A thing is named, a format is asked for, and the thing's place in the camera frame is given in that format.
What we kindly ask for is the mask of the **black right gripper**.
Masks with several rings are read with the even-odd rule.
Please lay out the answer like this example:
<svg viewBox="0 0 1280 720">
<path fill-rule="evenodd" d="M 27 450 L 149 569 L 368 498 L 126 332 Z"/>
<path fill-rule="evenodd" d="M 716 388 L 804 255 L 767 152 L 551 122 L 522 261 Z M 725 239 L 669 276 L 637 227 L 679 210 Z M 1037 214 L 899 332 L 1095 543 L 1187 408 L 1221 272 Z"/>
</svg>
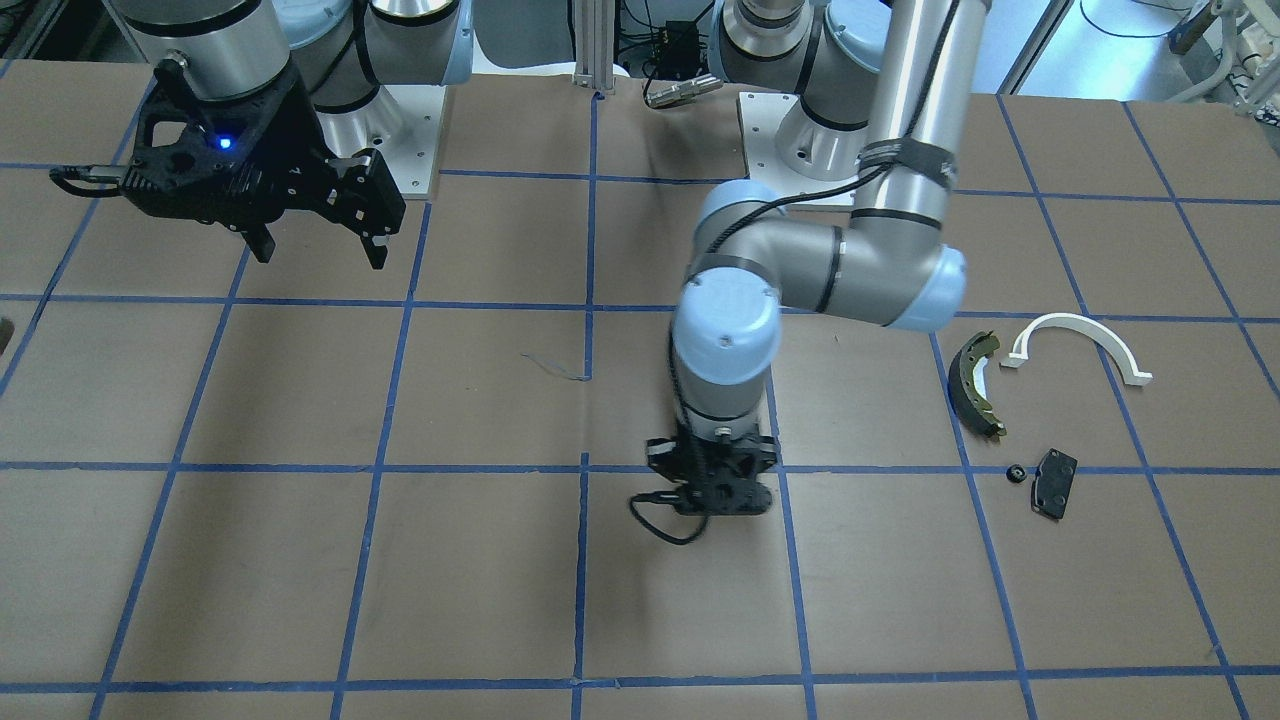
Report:
<svg viewBox="0 0 1280 720">
<path fill-rule="evenodd" d="M 294 64 L 242 97 L 205 101 L 189 73 L 163 60 L 146 97 L 131 161 L 118 188 L 151 217 L 220 224 L 270 263 L 269 225 L 288 210 L 311 211 L 353 232 L 381 270 L 406 201 L 381 154 L 351 158 L 328 146 Z"/>
</svg>

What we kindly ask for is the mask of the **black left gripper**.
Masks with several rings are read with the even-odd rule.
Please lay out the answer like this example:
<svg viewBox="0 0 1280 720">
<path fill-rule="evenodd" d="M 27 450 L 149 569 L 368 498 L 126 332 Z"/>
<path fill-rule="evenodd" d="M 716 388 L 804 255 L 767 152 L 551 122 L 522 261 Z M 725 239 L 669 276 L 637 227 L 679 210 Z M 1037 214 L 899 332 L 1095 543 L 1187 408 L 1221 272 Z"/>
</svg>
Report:
<svg viewBox="0 0 1280 720">
<path fill-rule="evenodd" d="M 748 432 L 737 439 L 703 439 L 680 429 L 675 438 L 646 442 L 646 465 L 676 484 L 645 495 L 685 516 L 760 515 L 773 503 L 758 477 L 777 462 L 772 436 Z"/>
</svg>

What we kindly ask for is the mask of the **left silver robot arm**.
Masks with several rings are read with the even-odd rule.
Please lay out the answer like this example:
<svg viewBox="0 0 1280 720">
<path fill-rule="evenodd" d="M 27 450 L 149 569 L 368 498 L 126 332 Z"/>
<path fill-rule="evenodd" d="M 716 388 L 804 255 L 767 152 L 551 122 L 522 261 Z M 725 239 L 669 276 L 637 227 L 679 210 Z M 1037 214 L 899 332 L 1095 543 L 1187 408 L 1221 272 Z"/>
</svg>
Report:
<svg viewBox="0 0 1280 720">
<path fill-rule="evenodd" d="M 718 1 L 713 72 L 791 92 L 792 120 L 840 143 L 820 169 L 810 138 L 792 167 L 851 199 L 844 225 L 805 222 L 758 179 L 707 196 L 667 333 L 676 433 L 650 439 L 648 466 L 672 483 L 634 496 L 676 512 L 759 515 L 777 443 L 759 406 L 796 307 L 895 329 L 932 332 L 955 315 L 965 259 L 941 238 L 987 1 Z"/>
</svg>

